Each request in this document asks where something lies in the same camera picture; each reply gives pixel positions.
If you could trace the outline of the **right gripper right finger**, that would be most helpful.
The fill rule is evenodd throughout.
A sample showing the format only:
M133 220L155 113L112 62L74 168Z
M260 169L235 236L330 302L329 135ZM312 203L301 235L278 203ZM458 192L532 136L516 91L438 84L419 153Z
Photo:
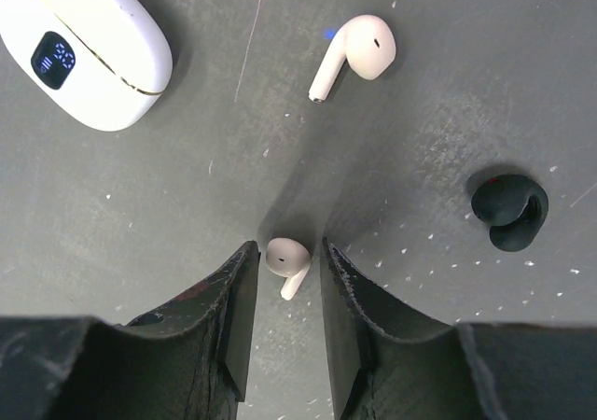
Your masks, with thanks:
M338 419L592 419L596 329L446 324L365 277L332 243L321 295Z

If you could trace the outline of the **pink beige earbud charging case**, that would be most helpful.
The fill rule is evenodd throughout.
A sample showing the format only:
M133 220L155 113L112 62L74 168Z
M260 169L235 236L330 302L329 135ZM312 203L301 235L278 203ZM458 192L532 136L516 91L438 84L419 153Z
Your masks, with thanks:
M57 106L102 132L131 127L172 76L169 43L139 0L1 0L1 39Z

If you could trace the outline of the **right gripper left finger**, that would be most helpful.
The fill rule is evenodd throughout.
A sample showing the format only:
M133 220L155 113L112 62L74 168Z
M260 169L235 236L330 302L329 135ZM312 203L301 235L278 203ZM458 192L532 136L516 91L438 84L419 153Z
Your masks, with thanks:
M233 419L244 401L259 250L130 323L80 316L1 320L5 419Z

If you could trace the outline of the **pink earbud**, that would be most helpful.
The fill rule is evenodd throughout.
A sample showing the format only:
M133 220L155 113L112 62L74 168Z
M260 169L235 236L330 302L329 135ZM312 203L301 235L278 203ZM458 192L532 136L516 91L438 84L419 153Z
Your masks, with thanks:
M311 264L309 250L293 239L278 237L268 243L266 266L270 272L285 279L280 291L285 301L296 296Z
M389 25L374 15L359 15L332 37L308 91L309 99L323 103L345 63L365 80L379 77L396 59L397 44Z

